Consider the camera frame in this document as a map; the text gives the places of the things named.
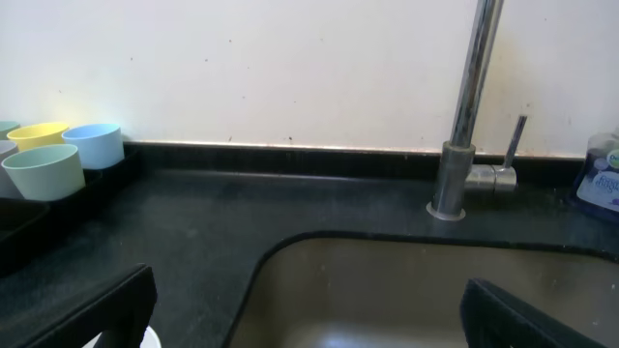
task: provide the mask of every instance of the metal faucet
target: metal faucet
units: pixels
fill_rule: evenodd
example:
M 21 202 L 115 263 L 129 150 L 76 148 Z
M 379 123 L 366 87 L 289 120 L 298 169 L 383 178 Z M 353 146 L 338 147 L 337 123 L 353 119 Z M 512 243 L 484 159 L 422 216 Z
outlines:
M 473 165 L 475 146 L 471 144 L 502 8 L 503 0 L 478 0 L 452 137 L 443 143 L 434 196 L 427 204 L 427 211 L 436 218 L 451 221 L 464 218 L 462 195 L 466 189 L 511 191 L 516 188 L 512 159 L 526 116 L 520 115 L 518 119 L 503 165 Z

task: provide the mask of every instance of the black tray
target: black tray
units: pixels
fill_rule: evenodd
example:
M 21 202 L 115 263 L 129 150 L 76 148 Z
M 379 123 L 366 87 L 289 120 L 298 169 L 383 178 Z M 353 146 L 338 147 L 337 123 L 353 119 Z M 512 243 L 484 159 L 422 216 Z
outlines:
M 93 217 L 140 173 L 139 153 L 103 170 L 84 170 L 86 186 L 51 202 L 0 198 L 0 276 L 23 267 Z

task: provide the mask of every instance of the light green cup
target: light green cup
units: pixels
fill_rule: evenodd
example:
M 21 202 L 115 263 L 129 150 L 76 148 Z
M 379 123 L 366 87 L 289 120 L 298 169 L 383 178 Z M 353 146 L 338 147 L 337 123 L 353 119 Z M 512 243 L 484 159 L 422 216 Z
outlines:
M 48 145 L 20 152 L 3 160 L 2 167 L 26 199 L 61 199 L 86 185 L 75 145 Z
M 19 128 L 15 121 L 0 121 L 0 140 L 7 140 L 7 134 Z

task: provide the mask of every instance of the countertop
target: countertop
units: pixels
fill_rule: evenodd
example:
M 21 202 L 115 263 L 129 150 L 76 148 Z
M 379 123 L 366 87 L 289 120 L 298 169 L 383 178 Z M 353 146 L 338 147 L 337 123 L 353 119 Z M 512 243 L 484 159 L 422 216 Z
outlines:
M 566 204 L 568 188 L 521 185 L 512 195 L 469 196 L 467 218 L 456 223 L 426 212 L 432 188 L 424 180 L 149 172 L 62 245 L 0 279 L 0 321 L 36 315 L 146 263 L 159 293 L 151 326 L 162 346 L 220 347 L 265 252 L 321 230 L 554 246 L 619 260 L 619 227 Z

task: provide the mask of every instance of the kitchen sink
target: kitchen sink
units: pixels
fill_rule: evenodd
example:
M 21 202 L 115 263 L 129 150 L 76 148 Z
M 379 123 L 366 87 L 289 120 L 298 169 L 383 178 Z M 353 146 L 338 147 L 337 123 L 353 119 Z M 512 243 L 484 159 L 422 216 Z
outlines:
M 467 347 L 459 302 L 485 278 L 619 347 L 619 266 L 550 251 L 316 238 L 259 269 L 229 347 Z

